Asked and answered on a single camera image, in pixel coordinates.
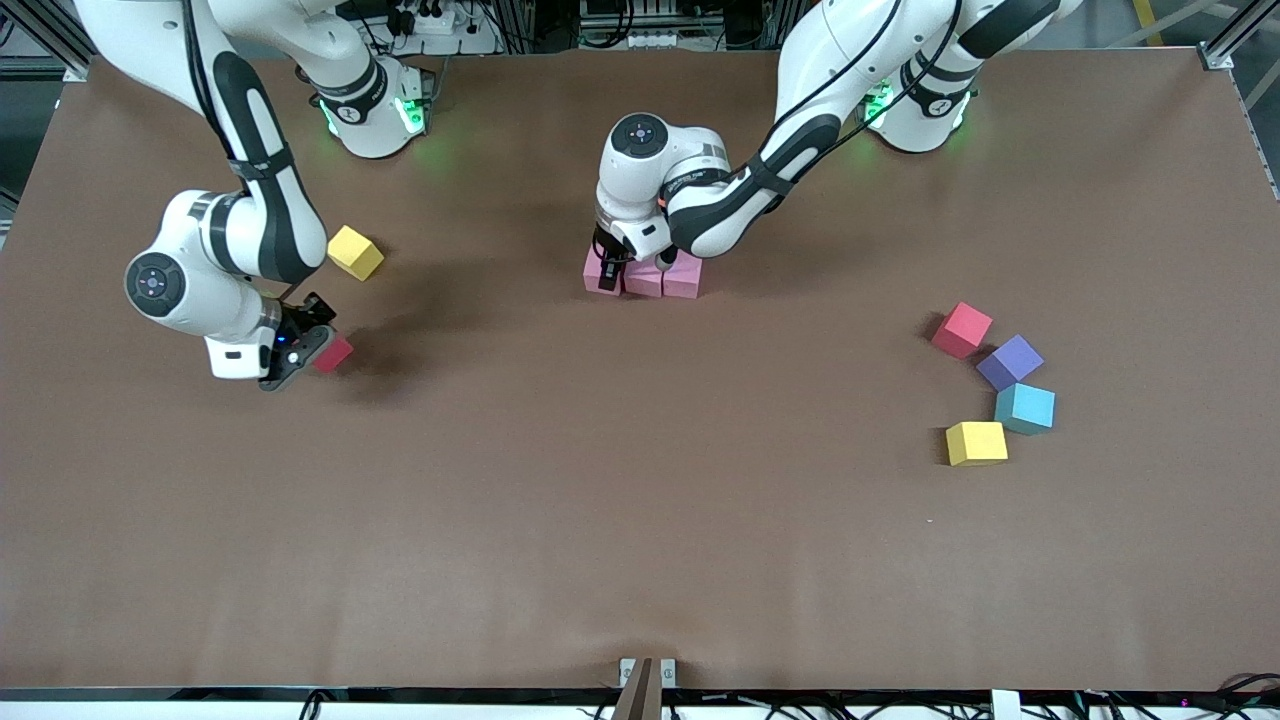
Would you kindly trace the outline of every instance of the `pink cube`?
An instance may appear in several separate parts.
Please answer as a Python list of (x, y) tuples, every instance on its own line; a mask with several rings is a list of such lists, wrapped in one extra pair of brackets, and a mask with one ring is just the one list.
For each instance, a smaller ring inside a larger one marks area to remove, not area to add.
[(600, 256), (595, 254), (595, 247), (586, 249), (586, 264), (582, 265), (582, 284), (586, 286), (588, 292), (599, 292), (602, 295), (622, 295), (622, 265), (612, 264), (609, 265), (611, 277), (605, 278), (605, 287), (600, 287), (600, 270), (603, 269)]
[(353, 350), (355, 347), (347, 342), (347, 338), (338, 336), (333, 338), (329, 347), (324, 348), (320, 355), (315, 356), (315, 360), (311, 361), (311, 366), (325, 374), (332, 373), (338, 369), (338, 365), (340, 365)]
[(703, 279), (703, 259), (681, 251), (676, 264), (662, 275), (662, 293), (667, 297), (698, 297), (698, 286)]
[(978, 350), (988, 328), (991, 318), (966, 302), (959, 302), (933, 334), (933, 345), (947, 355), (964, 360)]
[(627, 263), (622, 273), (622, 291), (645, 297), (662, 297), (662, 270), (653, 259), (644, 263)]

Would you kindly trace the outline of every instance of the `yellow cube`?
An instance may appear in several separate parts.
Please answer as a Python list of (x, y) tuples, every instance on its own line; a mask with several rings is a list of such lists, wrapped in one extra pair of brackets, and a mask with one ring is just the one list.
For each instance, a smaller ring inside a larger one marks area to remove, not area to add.
[(347, 225), (329, 241), (329, 258), (335, 265), (364, 282), (383, 261), (383, 254), (370, 240)]
[(1005, 425), (1000, 423), (960, 423), (947, 429), (947, 455), (951, 466), (995, 465), (1009, 460)]

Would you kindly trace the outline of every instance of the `purple cube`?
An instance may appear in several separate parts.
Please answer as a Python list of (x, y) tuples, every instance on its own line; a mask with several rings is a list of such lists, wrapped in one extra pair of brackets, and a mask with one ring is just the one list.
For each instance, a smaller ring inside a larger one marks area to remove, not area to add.
[(978, 363), (978, 372), (998, 392), (1023, 382), (1023, 378), (1043, 364), (1044, 359), (1036, 352), (1036, 348), (1023, 336), (1015, 334), (986, 360)]

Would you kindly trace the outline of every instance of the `block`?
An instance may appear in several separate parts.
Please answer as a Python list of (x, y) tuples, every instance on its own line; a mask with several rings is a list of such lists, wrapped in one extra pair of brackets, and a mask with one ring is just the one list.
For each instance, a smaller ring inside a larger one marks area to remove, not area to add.
[(622, 291), (645, 297), (662, 297), (662, 270), (653, 259), (627, 263), (622, 270)]
[(333, 338), (329, 347), (324, 348), (320, 355), (316, 355), (315, 360), (311, 361), (311, 366), (321, 373), (332, 373), (338, 369), (338, 365), (347, 359), (348, 355), (355, 348), (347, 342), (347, 338), (338, 336)]
[(703, 259), (681, 251), (676, 264), (662, 274), (662, 295), (666, 297), (698, 297), (698, 287), (703, 279)]
[(942, 320), (938, 332), (933, 333), (933, 345), (947, 355), (964, 360), (978, 350), (989, 328), (991, 318), (968, 302), (957, 302)]
[(384, 258), (372, 241), (349, 227), (342, 225), (338, 234), (329, 241), (329, 259), (333, 260), (334, 265), (364, 282), (378, 269)]
[(1044, 359), (1036, 352), (1030, 343), (1023, 336), (1015, 334), (982, 363), (978, 363), (978, 372), (987, 378), (996, 392), (1000, 392), (1014, 383), (1023, 382), (1023, 378), (1043, 364)]
[(947, 429), (951, 466), (995, 465), (1009, 460), (1005, 427), (1000, 423), (960, 423)]
[(1053, 393), (1014, 383), (996, 396), (996, 421), (1024, 436), (1046, 433), (1053, 427)]
[(622, 295), (622, 266), (611, 264), (609, 270), (613, 273), (604, 278), (604, 286), (600, 287), (600, 272), (603, 269), (603, 263), (600, 256), (595, 254), (594, 247), (586, 249), (586, 264), (582, 265), (582, 284), (586, 287), (588, 292), (599, 292), (602, 295)]

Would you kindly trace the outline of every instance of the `cyan cube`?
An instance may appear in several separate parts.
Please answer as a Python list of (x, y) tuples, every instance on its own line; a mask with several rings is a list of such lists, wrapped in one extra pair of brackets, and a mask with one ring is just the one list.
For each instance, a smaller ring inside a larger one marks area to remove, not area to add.
[(1024, 436), (1038, 436), (1053, 427), (1053, 393), (1014, 383), (996, 396), (996, 421)]

